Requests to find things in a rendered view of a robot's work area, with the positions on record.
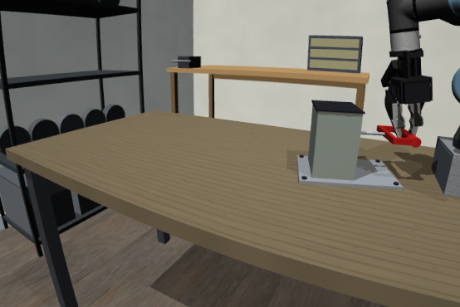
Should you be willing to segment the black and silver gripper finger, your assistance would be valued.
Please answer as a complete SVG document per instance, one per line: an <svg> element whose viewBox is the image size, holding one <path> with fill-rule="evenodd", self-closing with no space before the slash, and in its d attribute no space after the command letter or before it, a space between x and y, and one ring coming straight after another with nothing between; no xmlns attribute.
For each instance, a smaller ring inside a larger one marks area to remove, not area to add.
<svg viewBox="0 0 460 307"><path fill-rule="evenodd" d="M424 106L424 103L408 104L408 109L411 114L410 120L409 120L409 123L410 123L409 132L413 135L416 135L417 133L417 130L418 130L417 126L423 126L423 117L421 115L421 110L423 106Z"/></svg>
<svg viewBox="0 0 460 307"><path fill-rule="evenodd" d="M403 138L401 129L405 128L403 106L391 95L390 90L385 90L384 105L390 121L398 138Z"/></svg>

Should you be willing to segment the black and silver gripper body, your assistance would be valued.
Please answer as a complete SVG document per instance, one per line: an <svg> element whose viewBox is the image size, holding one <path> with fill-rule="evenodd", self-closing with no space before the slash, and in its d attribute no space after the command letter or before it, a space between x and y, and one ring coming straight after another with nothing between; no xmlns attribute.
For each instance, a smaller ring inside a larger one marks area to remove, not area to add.
<svg viewBox="0 0 460 307"><path fill-rule="evenodd" d="M399 57L398 57L399 56ZM400 104L415 104L433 100L433 77L422 76L422 48L415 51L390 51L389 57L398 57L398 72L388 82L391 95ZM408 57L409 60L408 60ZM416 75L417 61L417 75ZM410 72L410 75L409 75ZM391 83L392 81L392 83ZM403 85L403 86L402 86ZM399 92L399 100L397 96ZM400 98L400 94L402 98Z"/></svg>

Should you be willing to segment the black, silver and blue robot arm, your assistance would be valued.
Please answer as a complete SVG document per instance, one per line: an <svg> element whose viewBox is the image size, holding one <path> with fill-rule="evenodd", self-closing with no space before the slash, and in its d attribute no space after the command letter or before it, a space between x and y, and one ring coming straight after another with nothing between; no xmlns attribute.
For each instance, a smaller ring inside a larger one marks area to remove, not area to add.
<svg viewBox="0 0 460 307"><path fill-rule="evenodd" d="M441 19L460 26L460 0L387 0L386 3L391 51L420 49L418 22ZM381 79L383 87L389 86L387 82L398 69L398 60L392 60ZM453 76L452 91L460 103L460 68Z"/></svg>

